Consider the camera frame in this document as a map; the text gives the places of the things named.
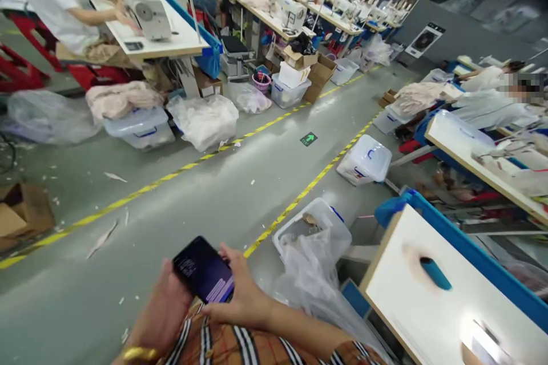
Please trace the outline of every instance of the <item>white shirt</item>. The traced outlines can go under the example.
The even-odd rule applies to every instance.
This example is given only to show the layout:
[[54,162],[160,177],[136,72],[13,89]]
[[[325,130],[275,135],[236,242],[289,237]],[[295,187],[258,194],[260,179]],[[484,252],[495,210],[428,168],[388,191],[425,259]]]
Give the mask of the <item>white shirt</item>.
[[81,23],[69,9],[80,9],[78,0],[28,0],[36,14],[63,45],[74,54],[99,40],[99,29]]
[[477,76],[463,81],[461,87],[467,92],[476,92],[479,90],[490,90],[498,88],[502,82],[503,71],[496,66],[486,67]]
[[532,123],[539,118],[527,109],[527,104],[519,103],[494,89],[464,93],[453,107],[458,109],[452,114],[477,129],[506,127],[526,119]]

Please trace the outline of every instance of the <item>poster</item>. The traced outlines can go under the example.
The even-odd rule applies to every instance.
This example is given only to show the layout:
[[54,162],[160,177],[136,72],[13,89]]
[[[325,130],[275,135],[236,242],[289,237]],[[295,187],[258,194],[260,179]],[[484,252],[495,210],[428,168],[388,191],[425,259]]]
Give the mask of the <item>poster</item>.
[[419,33],[418,36],[405,49],[405,52],[415,58],[421,57],[426,51],[445,33],[445,29],[435,23],[428,25]]

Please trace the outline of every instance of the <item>red stool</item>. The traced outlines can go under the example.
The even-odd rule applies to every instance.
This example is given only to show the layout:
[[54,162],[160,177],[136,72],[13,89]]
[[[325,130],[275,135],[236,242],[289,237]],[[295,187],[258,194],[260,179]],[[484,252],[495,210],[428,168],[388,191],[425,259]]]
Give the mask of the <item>red stool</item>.
[[43,81],[49,78],[47,74],[9,47],[0,44],[0,50],[9,58],[8,60],[0,54],[0,91],[34,90],[44,86]]
[[[209,19],[207,18],[207,14],[201,10],[198,10],[195,7],[194,7],[194,10],[196,10],[196,21],[198,21],[198,23],[203,23],[203,26],[205,27],[205,29],[209,31],[211,34],[213,34],[213,29],[211,27],[211,23],[209,22]],[[187,6],[187,11],[190,14],[190,17],[194,17],[192,15],[192,8],[190,4]]]
[[67,64],[67,68],[85,91],[95,86],[126,84],[131,81],[129,74],[122,68],[85,64]]
[[[50,62],[55,71],[63,71],[63,66],[55,56],[57,39],[36,14],[4,10],[4,15],[14,22],[21,34]],[[40,44],[33,31],[42,37],[44,45]]]
[[[403,154],[410,154],[421,147],[422,147],[421,143],[419,143],[417,140],[410,140],[410,141],[407,141],[406,143],[401,144],[401,146],[399,147],[399,151]],[[432,157],[434,157],[434,153],[424,154],[423,156],[414,159],[412,163],[420,164],[421,162],[426,161],[427,159],[430,159]]]

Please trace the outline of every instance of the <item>pink basket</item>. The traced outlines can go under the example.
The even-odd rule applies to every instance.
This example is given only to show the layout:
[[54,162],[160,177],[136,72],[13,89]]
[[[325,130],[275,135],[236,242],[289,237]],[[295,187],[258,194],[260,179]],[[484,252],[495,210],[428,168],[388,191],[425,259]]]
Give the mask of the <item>pink basket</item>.
[[[264,76],[268,81],[266,83],[260,83],[255,79],[256,75],[258,75],[260,79],[262,79],[262,77],[260,76]],[[262,92],[263,94],[266,94],[266,92],[268,91],[268,87],[272,83],[272,79],[264,73],[253,74],[251,79],[253,80],[253,84],[255,85],[255,88],[259,90],[260,92]]]

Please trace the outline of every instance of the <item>gold bracelet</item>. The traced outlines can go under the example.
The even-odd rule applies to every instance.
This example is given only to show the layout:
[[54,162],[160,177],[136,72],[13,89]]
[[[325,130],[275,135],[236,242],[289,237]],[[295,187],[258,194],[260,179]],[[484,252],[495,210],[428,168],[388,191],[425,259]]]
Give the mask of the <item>gold bracelet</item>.
[[143,347],[131,347],[124,349],[122,353],[122,358],[124,362],[131,363],[135,360],[146,361],[146,362],[156,362],[158,361],[159,355],[156,349],[143,348]]

